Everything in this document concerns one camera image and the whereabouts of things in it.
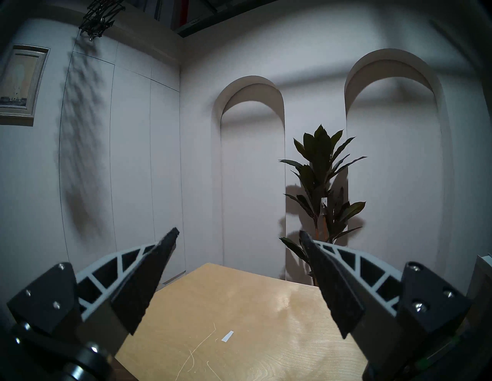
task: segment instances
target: paper tag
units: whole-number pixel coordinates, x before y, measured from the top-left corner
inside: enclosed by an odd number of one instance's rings
[[[234,333],[234,331],[230,331],[227,335],[224,336],[222,341],[227,343],[227,340],[229,340],[229,337],[231,337],[233,333]]]
[[[321,215],[324,216],[326,215],[326,208],[328,207],[328,198],[327,197],[322,197],[321,198]]]

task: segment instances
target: wooden table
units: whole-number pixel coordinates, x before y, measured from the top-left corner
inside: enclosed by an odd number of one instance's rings
[[[156,292],[116,359],[140,381],[360,381],[367,363],[318,288],[215,264]]]

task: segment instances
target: picture frame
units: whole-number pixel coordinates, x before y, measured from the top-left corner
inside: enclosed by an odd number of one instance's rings
[[[14,45],[0,76],[0,124],[33,126],[34,112],[50,49]]]

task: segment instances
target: scratch mark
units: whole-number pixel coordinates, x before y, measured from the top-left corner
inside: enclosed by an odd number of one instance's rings
[[[214,330],[212,331],[212,333],[214,333],[216,330],[217,330],[217,328],[215,327],[215,323],[214,323]],[[203,339],[203,341],[202,341],[200,344],[198,344],[198,346],[197,346],[197,347],[193,350],[193,352],[195,352],[195,351],[198,349],[198,347],[199,347],[200,345],[202,345],[202,344],[203,344],[203,342],[204,342],[205,340],[207,340],[210,336],[212,336],[212,333],[211,333],[210,335],[208,335],[205,339]],[[188,356],[188,358],[187,358],[187,359],[186,359],[186,361],[184,362],[183,366],[181,367],[181,369],[180,369],[180,371],[178,372],[178,375],[176,376],[176,379],[175,379],[174,381],[177,381],[178,377],[180,376],[181,371],[182,371],[182,370],[183,370],[183,368],[185,367],[185,364],[188,362],[189,358],[193,356],[193,352],[190,352],[190,355]]]
[[[209,362],[208,362],[208,361],[207,361],[207,365],[208,365],[208,367],[210,368],[210,365],[209,365]],[[210,370],[211,370],[212,372],[214,372],[214,370],[213,370],[212,368],[210,368]],[[215,373],[215,372],[214,372],[214,374],[217,376],[217,373]],[[220,377],[219,377],[219,376],[217,376],[217,378],[220,380]],[[222,381],[222,380],[220,380],[220,381]]]
[[[191,355],[191,358],[193,359],[193,365],[191,366],[191,368],[188,371],[192,370],[193,367],[195,366],[195,358],[193,357],[193,353],[191,353],[191,351],[189,351],[189,354]]]

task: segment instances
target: white paper scrap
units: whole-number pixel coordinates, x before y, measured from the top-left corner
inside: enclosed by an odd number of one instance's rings
[[[234,333],[234,331],[230,331],[227,335],[224,336],[222,341],[227,343],[227,340],[229,340],[229,337],[231,337],[233,333]]]

